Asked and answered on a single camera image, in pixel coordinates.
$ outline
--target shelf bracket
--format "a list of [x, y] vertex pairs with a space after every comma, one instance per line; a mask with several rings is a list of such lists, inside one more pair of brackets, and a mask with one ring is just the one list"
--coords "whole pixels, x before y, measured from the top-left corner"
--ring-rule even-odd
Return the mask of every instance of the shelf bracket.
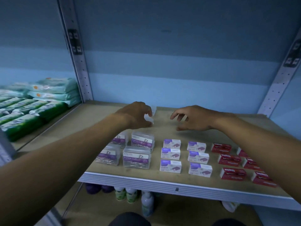
[[57, 0], [66, 45], [77, 77], [82, 101], [93, 100], [88, 68], [82, 47], [73, 0]]
[[257, 114], [270, 117], [285, 89], [290, 83], [294, 73], [298, 69], [301, 59], [301, 28], [295, 37], [284, 61], [282, 62], [276, 77], [269, 88]]

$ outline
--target white bottle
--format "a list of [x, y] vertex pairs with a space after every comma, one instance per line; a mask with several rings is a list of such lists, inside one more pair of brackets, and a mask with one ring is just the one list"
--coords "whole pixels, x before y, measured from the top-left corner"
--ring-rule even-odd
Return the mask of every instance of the white bottle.
[[128, 200], [128, 203], [134, 203], [137, 199], [137, 190], [126, 188], [126, 198]]
[[153, 194], [149, 191], [144, 191], [144, 194], [141, 197], [142, 202], [142, 214], [144, 217], [149, 217], [153, 214], [153, 203], [154, 197]]
[[114, 186], [116, 199], [122, 201], [126, 198], [126, 191], [124, 187]]

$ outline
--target light blue package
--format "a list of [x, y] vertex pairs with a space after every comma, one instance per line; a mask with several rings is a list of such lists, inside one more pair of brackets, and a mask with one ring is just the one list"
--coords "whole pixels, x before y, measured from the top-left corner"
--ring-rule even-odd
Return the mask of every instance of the light blue package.
[[72, 107], [82, 101], [80, 97], [74, 97], [67, 101], [60, 101], [60, 100], [54, 100], [54, 99], [43, 99], [43, 98], [33, 98], [33, 99], [40, 100], [40, 101], [47, 101], [47, 102], [64, 102], [68, 105], [68, 107]]
[[29, 91], [28, 95], [34, 97], [34, 98], [41, 98], [43, 99], [53, 99], [53, 100], [60, 100], [60, 101], [67, 101], [70, 100], [76, 96], [79, 96], [78, 89], [74, 89], [68, 93], [45, 93], [45, 92], [36, 92], [36, 91]]
[[28, 85], [30, 91], [61, 94], [68, 93], [76, 88], [77, 81], [74, 78], [46, 78]]
[[0, 86], [0, 96], [10, 98], [27, 98], [28, 83], [14, 83], [12, 85]]

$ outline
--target clear plastic box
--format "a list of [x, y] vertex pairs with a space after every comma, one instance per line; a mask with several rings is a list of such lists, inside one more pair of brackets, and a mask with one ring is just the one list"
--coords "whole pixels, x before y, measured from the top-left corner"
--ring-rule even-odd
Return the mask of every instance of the clear plastic box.
[[153, 134], [134, 131], [132, 132], [131, 146], [147, 147], [152, 152], [155, 146], [155, 136]]
[[95, 161], [102, 164], [118, 166], [121, 155], [119, 145], [108, 144], [96, 157]]
[[129, 142], [129, 135], [127, 131], [123, 131], [115, 136], [114, 139], [110, 142], [111, 144], [118, 144], [122, 149], [126, 147]]
[[126, 146], [123, 150], [123, 166], [136, 169], [149, 169], [151, 151], [145, 147]]

